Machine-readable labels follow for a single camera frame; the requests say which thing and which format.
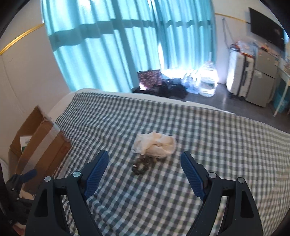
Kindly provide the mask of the cream cloth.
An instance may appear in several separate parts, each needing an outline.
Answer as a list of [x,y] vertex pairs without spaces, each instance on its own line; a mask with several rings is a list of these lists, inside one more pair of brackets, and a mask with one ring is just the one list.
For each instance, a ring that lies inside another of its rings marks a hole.
[[131,151],[140,155],[156,158],[166,158],[177,148],[177,141],[173,136],[151,132],[137,134]]

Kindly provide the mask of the green 999 medicine box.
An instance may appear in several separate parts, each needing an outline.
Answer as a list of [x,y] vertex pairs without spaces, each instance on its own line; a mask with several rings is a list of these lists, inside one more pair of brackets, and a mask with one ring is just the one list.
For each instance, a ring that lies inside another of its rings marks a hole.
[[24,149],[27,147],[31,138],[32,138],[32,136],[21,136],[20,137],[21,153],[24,152]]

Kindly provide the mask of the brown cardboard box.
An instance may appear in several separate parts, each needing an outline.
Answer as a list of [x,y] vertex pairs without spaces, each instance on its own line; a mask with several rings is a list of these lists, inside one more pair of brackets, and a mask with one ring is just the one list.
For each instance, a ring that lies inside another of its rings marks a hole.
[[[32,136],[23,153],[20,146],[21,136]],[[71,141],[64,132],[36,106],[10,145],[9,175],[26,174],[36,169],[37,175],[22,187],[25,192],[35,195],[44,178],[54,174],[70,149]]]

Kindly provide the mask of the checkered tablecloth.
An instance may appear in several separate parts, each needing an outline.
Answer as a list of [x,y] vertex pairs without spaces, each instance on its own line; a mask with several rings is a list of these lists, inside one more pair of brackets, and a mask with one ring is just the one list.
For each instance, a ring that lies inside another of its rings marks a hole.
[[[62,100],[51,118],[72,147],[55,172],[65,178],[105,150],[108,166],[87,200],[102,235],[186,235],[206,189],[191,160],[218,178],[243,178],[264,235],[289,211],[289,134],[218,109],[185,102],[83,91]],[[166,158],[131,151],[137,134],[173,136]]]

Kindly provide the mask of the patterned gift bag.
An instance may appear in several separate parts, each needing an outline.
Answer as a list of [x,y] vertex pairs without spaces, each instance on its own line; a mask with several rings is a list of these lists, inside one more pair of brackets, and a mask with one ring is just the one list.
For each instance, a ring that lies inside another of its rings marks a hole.
[[147,70],[137,72],[140,89],[151,89],[162,85],[162,73],[160,70]]

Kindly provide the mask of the grey mini fridge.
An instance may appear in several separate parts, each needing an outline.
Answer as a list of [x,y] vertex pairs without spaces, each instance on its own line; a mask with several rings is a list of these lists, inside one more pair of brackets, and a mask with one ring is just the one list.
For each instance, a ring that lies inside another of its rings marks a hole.
[[279,60],[258,48],[255,54],[254,71],[246,101],[260,107],[266,107],[273,94]]

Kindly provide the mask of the large water jug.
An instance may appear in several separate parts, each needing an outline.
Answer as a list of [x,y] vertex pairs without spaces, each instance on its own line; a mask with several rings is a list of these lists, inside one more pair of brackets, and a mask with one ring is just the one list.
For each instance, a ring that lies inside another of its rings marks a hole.
[[219,79],[212,61],[212,52],[209,52],[208,60],[200,67],[198,74],[200,78],[199,94],[204,97],[213,97]]

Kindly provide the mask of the teal curtain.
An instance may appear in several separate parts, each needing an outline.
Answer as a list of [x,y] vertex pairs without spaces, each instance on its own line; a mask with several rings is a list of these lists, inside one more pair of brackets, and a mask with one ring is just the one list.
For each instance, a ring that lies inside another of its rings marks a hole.
[[140,71],[187,71],[216,58],[212,1],[42,1],[41,10],[71,91],[129,92]]

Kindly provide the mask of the white side table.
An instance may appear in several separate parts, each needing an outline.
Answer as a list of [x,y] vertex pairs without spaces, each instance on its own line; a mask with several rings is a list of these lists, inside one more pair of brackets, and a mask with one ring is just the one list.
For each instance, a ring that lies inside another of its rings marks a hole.
[[[281,81],[285,83],[283,92],[280,94],[280,99],[276,99],[275,95],[279,94],[279,86]],[[276,88],[274,90],[274,96],[272,99],[272,105],[273,105],[273,117],[276,117],[279,113],[279,110],[285,100],[286,94],[289,90],[289,74],[282,68],[278,68],[277,72],[277,79],[276,79]]]

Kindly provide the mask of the white suitcase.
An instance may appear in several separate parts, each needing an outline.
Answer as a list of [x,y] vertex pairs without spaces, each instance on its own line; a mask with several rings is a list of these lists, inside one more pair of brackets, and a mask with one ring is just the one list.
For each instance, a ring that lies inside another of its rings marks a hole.
[[252,55],[231,50],[226,80],[226,87],[231,95],[246,98],[253,76],[254,63],[255,59]]

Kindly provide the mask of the black wall television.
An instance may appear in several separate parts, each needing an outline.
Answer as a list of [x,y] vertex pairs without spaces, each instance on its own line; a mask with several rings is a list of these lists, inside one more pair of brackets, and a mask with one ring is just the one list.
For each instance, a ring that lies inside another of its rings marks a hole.
[[249,7],[251,32],[285,51],[284,29],[267,16]]

